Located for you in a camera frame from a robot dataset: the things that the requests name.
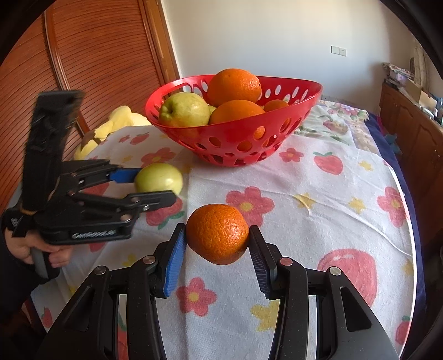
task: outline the plush toy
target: plush toy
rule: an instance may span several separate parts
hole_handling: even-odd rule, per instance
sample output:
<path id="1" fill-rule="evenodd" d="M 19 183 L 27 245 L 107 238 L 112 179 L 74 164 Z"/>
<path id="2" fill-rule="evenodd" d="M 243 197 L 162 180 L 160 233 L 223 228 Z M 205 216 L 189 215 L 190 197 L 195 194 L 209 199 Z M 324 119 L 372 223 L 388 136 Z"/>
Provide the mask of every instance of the plush toy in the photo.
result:
<path id="1" fill-rule="evenodd" d="M 82 143 L 75 150 L 74 160 L 83 160 L 98 144 L 104 141 L 109 134 L 121 128 L 126 126 L 147 125 L 151 125 L 151 123 L 143 115 L 133 113 L 129 106 L 119 106 L 109 114 L 107 122 L 85 134 Z"/>

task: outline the fruit bowl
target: fruit bowl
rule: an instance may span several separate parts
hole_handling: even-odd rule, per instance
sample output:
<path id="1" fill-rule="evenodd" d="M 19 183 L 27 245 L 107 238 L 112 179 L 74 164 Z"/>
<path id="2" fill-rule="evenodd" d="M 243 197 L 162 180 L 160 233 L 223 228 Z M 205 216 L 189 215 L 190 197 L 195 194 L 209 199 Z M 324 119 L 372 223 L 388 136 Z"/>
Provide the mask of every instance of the fruit bowl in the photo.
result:
<path id="1" fill-rule="evenodd" d="M 188 86 L 207 101 L 207 84 L 213 76 L 191 76 L 163 85 L 149 97 L 145 110 L 149 121 L 172 140 L 192 150 L 203 160 L 221 166 L 250 165 L 272 155 L 306 118 L 323 90 L 322 85 L 314 81 L 258 76 L 262 87 L 258 105 L 280 99 L 289 106 L 206 126 L 178 128 L 159 123 L 159 109 L 165 96 Z M 265 128 L 265 132 L 260 139 L 256 139 L 254 133 L 260 126 Z"/>

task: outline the white wall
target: white wall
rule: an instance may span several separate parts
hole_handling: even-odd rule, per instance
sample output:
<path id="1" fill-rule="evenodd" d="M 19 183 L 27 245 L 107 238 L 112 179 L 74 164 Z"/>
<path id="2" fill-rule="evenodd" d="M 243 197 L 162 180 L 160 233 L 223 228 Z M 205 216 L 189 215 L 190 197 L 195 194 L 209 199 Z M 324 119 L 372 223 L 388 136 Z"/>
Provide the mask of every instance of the white wall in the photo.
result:
<path id="1" fill-rule="evenodd" d="M 162 0 L 182 77 L 228 67 L 306 78 L 374 111 L 381 62 L 409 66 L 412 35 L 379 0 Z M 347 57 L 330 53 L 344 47 Z"/>
<path id="2" fill-rule="evenodd" d="M 435 96 L 443 98 L 443 79 L 432 63 L 428 55 L 425 56 L 427 66 L 427 77 L 429 82 L 429 91 Z"/>

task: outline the bed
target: bed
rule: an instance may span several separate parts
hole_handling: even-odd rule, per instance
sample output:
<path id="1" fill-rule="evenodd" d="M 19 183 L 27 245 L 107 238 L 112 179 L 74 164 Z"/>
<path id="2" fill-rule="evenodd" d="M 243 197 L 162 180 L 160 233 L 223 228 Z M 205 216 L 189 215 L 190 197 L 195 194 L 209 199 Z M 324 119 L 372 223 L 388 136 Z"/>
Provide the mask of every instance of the bed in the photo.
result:
<path id="1" fill-rule="evenodd" d="M 32 294 L 43 325 L 51 327 L 95 266 L 130 266 L 169 239 L 175 225 L 199 206 L 227 203 L 242 211 L 249 225 L 259 225 L 283 255 L 318 270 L 341 267 L 400 354 L 410 317 L 424 307 L 423 267 L 409 191 L 374 119 L 366 111 L 320 101 L 276 154 L 235 169 L 203 163 L 152 126 L 115 132 L 90 158 L 125 167 L 161 159 L 182 171 L 183 191 L 172 207 L 143 215 L 131 239 L 76 247 L 61 276 Z M 121 197 L 132 186 L 109 183 L 90 191 Z M 168 359 L 267 357 L 278 301 L 269 303 L 258 291 L 249 254 L 214 267 L 188 249 L 183 268 L 176 293 L 157 304 Z M 198 297 L 189 298 L 189 293 Z M 122 359 L 127 346 L 124 300 Z M 313 359 L 314 313 L 310 318 L 308 358 Z"/>

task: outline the orange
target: orange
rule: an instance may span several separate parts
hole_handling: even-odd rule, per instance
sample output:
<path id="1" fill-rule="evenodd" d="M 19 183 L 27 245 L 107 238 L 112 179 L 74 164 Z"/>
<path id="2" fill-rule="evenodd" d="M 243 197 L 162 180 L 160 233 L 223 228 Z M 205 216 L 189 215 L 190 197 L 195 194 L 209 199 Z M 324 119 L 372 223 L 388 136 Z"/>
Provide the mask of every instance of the orange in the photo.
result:
<path id="1" fill-rule="evenodd" d="M 215 107 L 231 100 L 256 102 L 260 94 L 258 77 L 242 69 L 222 70 L 208 84 L 209 104 Z"/>
<path id="2" fill-rule="evenodd" d="M 257 104 L 248 100 L 231 100 L 225 102 L 214 110 L 209 118 L 209 125 L 219 124 L 234 120 L 244 119 L 254 115 L 263 114 L 264 110 Z"/>
<path id="3" fill-rule="evenodd" d="M 264 110 L 248 100 L 231 100 L 225 102 L 214 110 L 209 118 L 209 124 L 219 124 L 221 122 L 228 122 L 234 120 L 244 119 L 254 115 L 263 114 Z M 254 133 L 255 139 L 261 139 L 264 134 L 264 127 L 260 126 Z M 249 141 L 242 141 L 237 147 L 240 151 L 248 151 L 252 147 Z"/>
<path id="4" fill-rule="evenodd" d="M 287 106 L 289 106 L 289 105 L 285 101 L 275 99 L 275 100 L 268 101 L 266 103 L 266 105 L 264 106 L 263 110 L 267 113 L 268 111 L 281 109 L 282 107 L 287 107 Z"/>
<path id="5" fill-rule="evenodd" d="M 186 224 L 189 247 L 217 265 L 238 260 L 248 246 L 248 234 L 243 215 L 235 207 L 224 204 L 199 207 Z"/>
<path id="6" fill-rule="evenodd" d="M 289 106 L 288 103 L 286 103 L 285 101 L 275 99 L 275 100 L 268 101 L 266 103 L 266 105 L 264 106 L 263 110 L 265 112 L 268 112 L 268 111 L 273 111 L 273 110 L 281 109 L 282 107 L 288 107 L 288 106 Z M 291 121 L 290 118 L 286 119 L 286 121 L 283 123 L 281 128 L 286 129 L 288 127 L 290 121 Z"/>

